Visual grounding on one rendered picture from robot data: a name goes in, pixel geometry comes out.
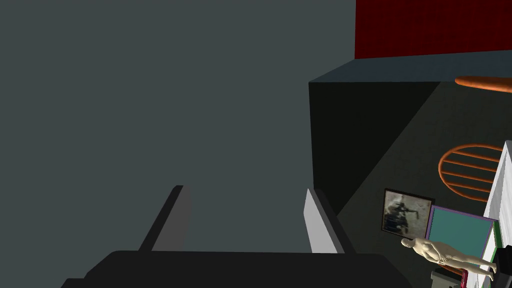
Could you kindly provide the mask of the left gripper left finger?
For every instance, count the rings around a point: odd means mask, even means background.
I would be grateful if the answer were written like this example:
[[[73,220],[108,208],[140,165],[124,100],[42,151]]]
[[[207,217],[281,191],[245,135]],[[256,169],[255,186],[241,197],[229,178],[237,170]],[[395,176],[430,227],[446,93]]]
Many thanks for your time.
[[[176,185],[145,236],[140,251],[183,251],[192,215],[191,191]]]

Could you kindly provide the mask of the dark framed picture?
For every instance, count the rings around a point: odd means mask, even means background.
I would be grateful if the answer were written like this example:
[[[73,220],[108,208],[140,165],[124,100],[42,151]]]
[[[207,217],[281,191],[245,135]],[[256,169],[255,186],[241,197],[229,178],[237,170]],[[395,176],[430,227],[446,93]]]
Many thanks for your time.
[[[426,238],[434,204],[430,197],[385,188],[380,228],[409,240]]]

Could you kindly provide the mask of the teal picture with purple frame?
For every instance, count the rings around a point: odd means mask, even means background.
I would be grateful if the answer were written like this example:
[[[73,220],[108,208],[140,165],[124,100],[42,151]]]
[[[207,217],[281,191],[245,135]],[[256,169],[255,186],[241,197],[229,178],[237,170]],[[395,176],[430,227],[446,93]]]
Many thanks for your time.
[[[425,238],[489,262],[503,247],[497,220],[437,205],[430,209]]]

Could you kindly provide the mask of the orange oval slatted chair back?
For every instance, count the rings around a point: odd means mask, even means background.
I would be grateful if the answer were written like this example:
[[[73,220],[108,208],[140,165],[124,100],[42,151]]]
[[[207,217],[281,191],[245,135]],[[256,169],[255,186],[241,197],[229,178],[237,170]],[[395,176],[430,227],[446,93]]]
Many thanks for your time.
[[[458,145],[440,158],[437,164],[439,178],[455,194],[486,203],[502,151],[502,147],[486,143]]]

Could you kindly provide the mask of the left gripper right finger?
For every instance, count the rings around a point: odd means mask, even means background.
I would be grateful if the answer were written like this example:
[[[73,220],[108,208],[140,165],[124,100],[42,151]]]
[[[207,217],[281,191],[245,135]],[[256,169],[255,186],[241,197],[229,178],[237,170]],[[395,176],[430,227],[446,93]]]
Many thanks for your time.
[[[355,254],[337,214],[320,189],[308,188],[303,218],[311,251],[320,254]]]

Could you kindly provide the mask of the white shelf unit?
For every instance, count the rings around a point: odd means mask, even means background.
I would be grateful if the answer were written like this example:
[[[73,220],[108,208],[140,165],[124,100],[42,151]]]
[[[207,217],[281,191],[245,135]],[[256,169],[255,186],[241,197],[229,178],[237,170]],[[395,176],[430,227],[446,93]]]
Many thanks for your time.
[[[503,146],[484,214],[471,222],[475,256],[497,264],[494,280],[469,272],[466,288],[512,288],[512,140]]]

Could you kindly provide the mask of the beige human figure statue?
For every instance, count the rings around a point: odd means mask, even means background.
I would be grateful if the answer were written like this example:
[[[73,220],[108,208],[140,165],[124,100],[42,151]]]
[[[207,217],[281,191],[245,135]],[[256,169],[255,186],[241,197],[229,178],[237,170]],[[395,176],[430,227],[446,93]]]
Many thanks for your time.
[[[403,238],[401,244],[404,247],[412,248],[429,262],[488,276],[491,281],[494,280],[494,275],[497,273],[495,263],[465,254],[444,242],[425,238]]]

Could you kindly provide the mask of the orange curved bar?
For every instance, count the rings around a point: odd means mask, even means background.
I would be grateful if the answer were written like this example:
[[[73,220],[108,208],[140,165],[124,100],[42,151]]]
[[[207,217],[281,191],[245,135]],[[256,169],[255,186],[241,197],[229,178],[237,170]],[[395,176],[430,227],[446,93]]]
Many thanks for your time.
[[[512,94],[512,77],[461,76],[454,81],[461,86]]]

